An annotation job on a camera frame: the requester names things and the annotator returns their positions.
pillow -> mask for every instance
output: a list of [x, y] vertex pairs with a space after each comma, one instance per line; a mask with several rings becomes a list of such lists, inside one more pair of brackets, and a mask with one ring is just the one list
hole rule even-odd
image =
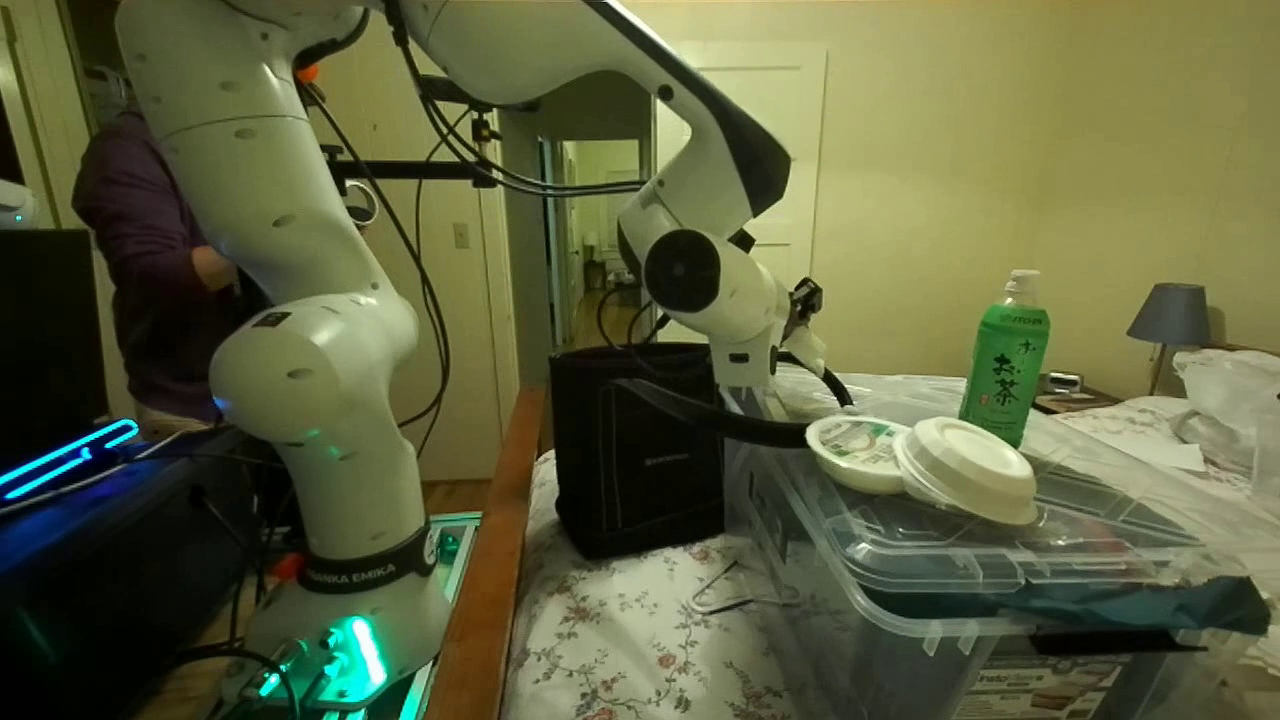
[[1280, 355], [1194, 349], [1176, 353], [1171, 373], [1186, 389], [1186, 405], [1228, 425], [1240, 442], [1254, 448], [1254, 421], [1280, 396]]

floral bedspread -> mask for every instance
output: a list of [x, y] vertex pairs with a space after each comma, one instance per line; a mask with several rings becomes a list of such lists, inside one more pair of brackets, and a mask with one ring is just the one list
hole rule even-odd
[[507, 720], [792, 720], [761, 607], [737, 571], [742, 540], [711, 534], [626, 558], [585, 558], [556, 518], [556, 455], [539, 455], [507, 666]]

pump bottle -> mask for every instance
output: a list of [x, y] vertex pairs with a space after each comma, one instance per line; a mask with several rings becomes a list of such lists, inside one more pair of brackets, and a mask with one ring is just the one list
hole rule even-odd
[[1037, 305], [1037, 276], [1037, 268], [1011, 268], [1002, 297], [983, 309], [959, 398], [959, 421], [995, 431], [1011, 448], [1024, 442], [1051, 328]]

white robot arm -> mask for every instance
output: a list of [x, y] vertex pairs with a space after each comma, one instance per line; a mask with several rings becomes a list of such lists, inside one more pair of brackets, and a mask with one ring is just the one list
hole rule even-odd
[[617, 0], [122, 0], [136, 103], [201, 229], [270, 297], [212, 360], [228, 421], [279, 448], [309, 534], [304, 582], [257, 615], [246, 645], [299, 653], [358, 618], [377, 656], [347, 665], [364, 672], [304, 679], [304, 702], [337, 710], [428, 665], [448, 618], [424, 571], [416, 455], [386, 405], [416, 314], [344, 213], [292, 84], [299, 52], [350, 45], [367, 11], [486, 103], [593, 72], [661, 94], [693, 139], [620, 213], [644, 290], [709, 335], [724, 389], [763, 384], [786, 324], [742, 234], [781, 199], [786, 150]]

bed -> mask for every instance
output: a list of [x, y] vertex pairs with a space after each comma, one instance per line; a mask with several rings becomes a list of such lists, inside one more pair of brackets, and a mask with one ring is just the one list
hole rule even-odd
[[[954, 412], [950, 377], [858, 377], [842, 384], [858, 405], [895, 398], [912, 412]], [[1165, 431], [1176, 398], [1127, 398], [1114, 407], [1037, 416], [1060, 448], [1112, 442], [1160, 462], [1160, 489], [1138, 489], [1154, 509], [1183, 513], [1194, 534], [1242, 556], [1264, 593], [1280, 594], [1280, 540], [1266, 534], [1276, 503], [1251, 490], [1240, 466], [1201, 462]], [[806, 715], [806, 689], [782, 672], [786, 656], [766, 638], [766, 580], [738, 571], [751, 556], [742, 534], [711, 534], [682, 547], [654, 547], [626, 558], [585, 558], [556, 522], [556, 453], [531, 466], [519, 607], [507, 653], [505, 715]], [[1280, 706], [1280, 633], [1259, 638], [1231, 666], [1206, 666], [1178, 689], [1165, 715], [1212, 701], [1216, 715], [1266, 715]]]

